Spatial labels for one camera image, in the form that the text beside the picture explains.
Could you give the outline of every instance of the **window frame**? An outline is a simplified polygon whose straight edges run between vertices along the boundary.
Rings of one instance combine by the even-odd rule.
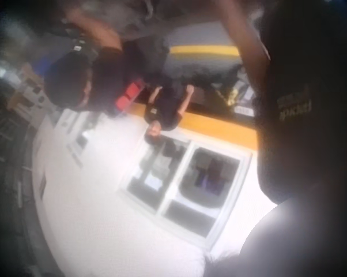
[[[143,138],[139,141],[137,145],[137,151],[135,152],[136,155],[134,155],[134,158],[131,160],[126,172],[123,175],[118,189],[118,194],[121,197],[123,197],[127,202],[129,202],[135,210],[139,211],[140,213],[143,213],[154,224],[160,226],[161,228],[169,231],[170,233],[193,245],[196,245],[205,250],[211,250],[214,244],[217,242],[219,236],[221,235],[230,217],[230,214],[233,211],[237,198],[239,197],[240,191],[243,187],[243,183],[248,173],[248,169],[252,159],[252,152],[245,148],[237,147],[235,145],[223,144],[220,147],[218,145],[215,146],[215,140],[212,138],[206,139],[207,141],[201,141],[195,139],[195,135],[192,136],[190,134],[181,134],[179,132],[164,132],[163,135],[170,139],[179,140],[184,143],[188,142],[188,147],[184,156],[182,157],[182,160],[175,172],[175,175],[165,195],[163,196],[163,199],[158,209],[155,210],[154,208],[148,206],[146,203],[144,203],[142,200],[140,200],[138,197],[136,197],[127,190],[131,180],[133,179],[131,172],[133,172],[135,168],[139,165],[140,161],[144,158],[144,155],[149,149],[149,145],[144,141]],[[175,196],[179,191],[179,186],[186,173],[186,170],[189,167],[195,150],[200,148],[204,148],[217,154],[237,159],[239,161],[239,167],[233,178],[231,188],[228,192],[225,202],[220,208],[220,213],[218,217],[215,219],[214,224],[206,237],[202,237],[196,233],[193,233],[192,231],[186,229],[185,227],[177,223],[174,223],[173,221],[169,220],[164,216],[164,213],[169,208],[170,203],[174,201]]]

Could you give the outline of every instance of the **white wall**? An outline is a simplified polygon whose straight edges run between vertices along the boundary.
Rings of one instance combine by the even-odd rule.
[[[33,161],[36,193],[46,172],[43,201],[36,201],[61,270],[77,277],[201,276],[202,249],[156,226],[116,193],[146,123],[135,116],[104,118],[79,168],[66,148],[78,127],[67,135],[62,120],[54,130],[47,119],[43,122],[42,146]],[[215,258],[238,252],[254,225],[274,207],[259,190],[256,166],[253,159],[229,222],[212,249]]]

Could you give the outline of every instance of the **red object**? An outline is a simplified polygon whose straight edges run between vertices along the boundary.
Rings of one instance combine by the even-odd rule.
[[[132,102],[138,97],[138,95],[144,89],[144,82],[142,79],[133,81],[125,90],[125,93],[120,96],[115,102],[116,108],[119,111],[125,111]]]

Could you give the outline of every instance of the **yellow stripe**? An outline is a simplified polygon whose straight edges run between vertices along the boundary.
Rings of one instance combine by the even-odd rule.
[[[145,105],[133,103],[129,113],[143,117],[144,111]],[[185,113],[179,126],[183,129],[228,141],[255,151],[258,149],[257,132],[254,129],[235,123],[204,117],[198,114]]]
[[[184,45],[173,46],[170,54],[214,54],[238,57],[239,50],[235,46],[224,45]]]

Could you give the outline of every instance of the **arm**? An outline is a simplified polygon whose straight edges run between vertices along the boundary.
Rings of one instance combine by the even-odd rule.
[[[222,23],[236,43],[249,81],[257,94],[263,93],[270,59],[256,31],[240,6],[239,0],[216,0]]]
[[[154,92],[150,95],[148,104],[153,104],[154,101],[156,100],[157,95],[160,93],[162,87],[157,87]]]
[[[183,116],[183,114],[185,113],[185,111],[187,110],[189,103],[190,103],[190,99],[194,93],[195,89],[193,85],[188,85],[186,87],[186,97],[185,100],[183,101],[183,103],[181,104],[181,106],[178,109],[178,114],[180,114],[181,116]]]
[[[102,47],[111,47],[122,51],[120,36],[106,23],[86,16],[80,8],[66,11],[66,17],[70,22],[87,31]]]

